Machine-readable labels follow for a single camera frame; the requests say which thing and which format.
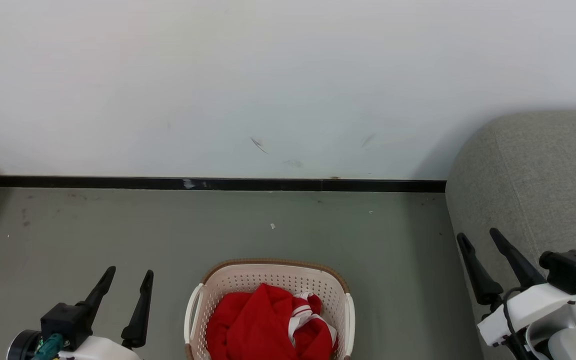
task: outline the black cable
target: black cable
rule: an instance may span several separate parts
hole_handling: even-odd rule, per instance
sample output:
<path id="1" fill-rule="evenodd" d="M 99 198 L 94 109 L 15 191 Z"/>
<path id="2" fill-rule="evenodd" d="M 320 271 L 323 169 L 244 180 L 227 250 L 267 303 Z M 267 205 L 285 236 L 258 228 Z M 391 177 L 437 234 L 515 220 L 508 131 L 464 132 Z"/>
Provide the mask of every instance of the black cable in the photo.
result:
<path id="1" fill-rule="evenodd" d="M 517 345 L 519 354 L 521 354 L 521 360 L 528 360 L 528 354 L 526 354 L 526 348 L 523 346 L 522 342 L 519 340 L 515 328 L 513 328 L 513 322 L 510 320 L 510 314 L 508 314 L 508 299 L 510 295 L 514 292 L 523 292 L 526 287 L 513 287 L 512 289 L 506 291 L 503 296 L 503 316 L 505 316 L 505 321 L 508 324 L 508 330 L 510 331 L 510 340 L 514 341 Z"/>

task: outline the red clothing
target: red clothing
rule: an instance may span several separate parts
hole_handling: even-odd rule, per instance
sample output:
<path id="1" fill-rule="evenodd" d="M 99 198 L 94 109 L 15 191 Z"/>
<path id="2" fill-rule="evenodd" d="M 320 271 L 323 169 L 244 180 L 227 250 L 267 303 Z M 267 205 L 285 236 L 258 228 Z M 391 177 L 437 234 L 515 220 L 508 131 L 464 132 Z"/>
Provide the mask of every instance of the red clothing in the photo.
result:
<path id="1" fill-rule="evenodd" d="M 315 294 L 267 284 L 226 294 L 208 321 L 208 352 L 212 360 L 329 360 L 337 332 L 321 311 Z"/>

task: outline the white plastic basket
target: white plastic basket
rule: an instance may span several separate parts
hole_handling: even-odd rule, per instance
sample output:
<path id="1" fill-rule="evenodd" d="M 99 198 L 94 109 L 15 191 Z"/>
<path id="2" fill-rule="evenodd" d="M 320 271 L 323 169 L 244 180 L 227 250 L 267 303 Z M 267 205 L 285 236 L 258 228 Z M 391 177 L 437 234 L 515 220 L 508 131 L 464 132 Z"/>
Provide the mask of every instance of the white plastic basket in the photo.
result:
<path id="1" fill-rule="evenodd" d="M 322 302 L 322 317 L 337 330 L 334 360 L 350 360 L 355 341 L 355 305 L 343 278 L 333 269 L 281 259 L 238 259 L 218 264 L 195 287 L 185 310 L 183 337 L 188 360 L 210 360 L 206 326 L 224 295 L 254 292 L 262 283 L 292 294 L 313 292 Z"/>

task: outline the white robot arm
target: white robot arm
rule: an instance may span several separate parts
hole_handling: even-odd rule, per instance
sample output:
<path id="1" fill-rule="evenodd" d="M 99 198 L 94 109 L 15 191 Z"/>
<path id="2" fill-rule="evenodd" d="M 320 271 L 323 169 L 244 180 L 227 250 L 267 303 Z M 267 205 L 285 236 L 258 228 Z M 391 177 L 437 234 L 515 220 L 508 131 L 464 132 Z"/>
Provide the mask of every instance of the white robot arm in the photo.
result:
<path id="1" fill-rule="evenodd" d="M 457 243 L 477 303 L 490 313 L 477 325 L 488 346 L 505 346 L 518 360 L 576 360 L 576 250 L 546 251 L 539 259 L 548 279 L 497 230 L 490 235 L 521 287 L 506 292 L 477 260 L 466 235 Z M 520 291 L 510 298 L 512 292 Z"/>
<path id="2" fill-rule="evenodd" d="M 41 331 L 20 332 L 10 344 L 6 360 L 141 360 L 133 349 L 146 344 L 153 271 L 146 272 L 130 323 L 121 332 L 123 342 L 92 335 L 92 324 L 115 271 L 114 266 L 109 267 L 86 300 L 55 305 L 41 318 Z"/>

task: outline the gray sofa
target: gray sofa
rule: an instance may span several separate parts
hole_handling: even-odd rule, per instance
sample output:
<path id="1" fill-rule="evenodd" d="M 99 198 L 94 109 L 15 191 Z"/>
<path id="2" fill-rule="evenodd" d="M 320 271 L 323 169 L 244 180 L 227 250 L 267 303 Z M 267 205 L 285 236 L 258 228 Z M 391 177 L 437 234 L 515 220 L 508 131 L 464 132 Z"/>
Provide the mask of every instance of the gray sofa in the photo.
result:
<path id="1" fill-rule="evenodd" d="M 455 160 L 446 202 L 455 234 L 467 235 L 504 290 L 519 283 L 490 228 L 499 228 L 536 267 L 546 250 L 576 249 L 576 112 L 517 114 L 489 123 Z M 477 304 L 466 282 L 478 321 L 488 307 Z M 480 344 L 485 360 L 514 359 L 481 337 Z"/>

